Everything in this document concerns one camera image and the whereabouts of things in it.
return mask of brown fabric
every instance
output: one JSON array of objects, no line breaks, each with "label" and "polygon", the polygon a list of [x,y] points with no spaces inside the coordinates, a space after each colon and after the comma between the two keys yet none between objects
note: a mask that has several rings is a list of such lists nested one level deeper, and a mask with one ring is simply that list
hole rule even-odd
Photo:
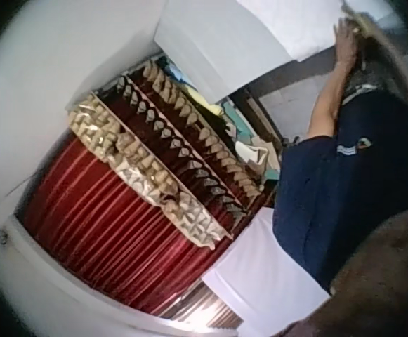
[{"label": "brown fabric", "polygon": [[277,336],[408,336],[408,211],[364,241],[332,288],[329,301]]}]

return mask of sleeve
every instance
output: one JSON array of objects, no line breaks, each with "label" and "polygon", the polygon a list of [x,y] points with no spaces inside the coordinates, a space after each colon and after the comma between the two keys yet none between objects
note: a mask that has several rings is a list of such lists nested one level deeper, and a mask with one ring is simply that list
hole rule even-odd
[{"label": "sleeve", "polygon": [[336,156],[336,141],[317,136],[284,151],[273,230],[279,245],[304,269],[303,247],[321,179],[329,160]]}]

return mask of hand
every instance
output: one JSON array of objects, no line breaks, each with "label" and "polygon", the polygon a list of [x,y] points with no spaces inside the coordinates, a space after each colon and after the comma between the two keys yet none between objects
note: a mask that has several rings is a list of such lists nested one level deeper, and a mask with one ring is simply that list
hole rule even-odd
[{"label": "hand", "polygon": [[336,63],[351,71],[357,60],[357,39],[353,25],[346,19],[339,19],[338,27],[334,26],[336,38]]}]

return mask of red curtain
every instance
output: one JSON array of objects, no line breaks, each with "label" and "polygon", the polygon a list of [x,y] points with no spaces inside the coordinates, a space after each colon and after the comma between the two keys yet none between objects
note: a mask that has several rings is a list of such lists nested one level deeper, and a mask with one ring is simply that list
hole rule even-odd
[{"label": "red curtain", "polygon": [[[252,214],[265,202],[257,198]],[[229,247],[199,248],[74,136],[64,143],[19,218],[61,265],[92,288],[158,315]]]}]

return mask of gold curtain trim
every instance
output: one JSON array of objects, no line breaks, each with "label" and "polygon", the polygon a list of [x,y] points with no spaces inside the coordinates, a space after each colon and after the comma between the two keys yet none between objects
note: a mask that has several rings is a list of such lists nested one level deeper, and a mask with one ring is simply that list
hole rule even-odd
[{"label": "gold curtain trim", "polygon": [[233,239],[194,195],[91,93],[69,113],[68,124],[86,148],[140,197],[162,208],[165,216],[192,243],[215,249],[224,237]]}]

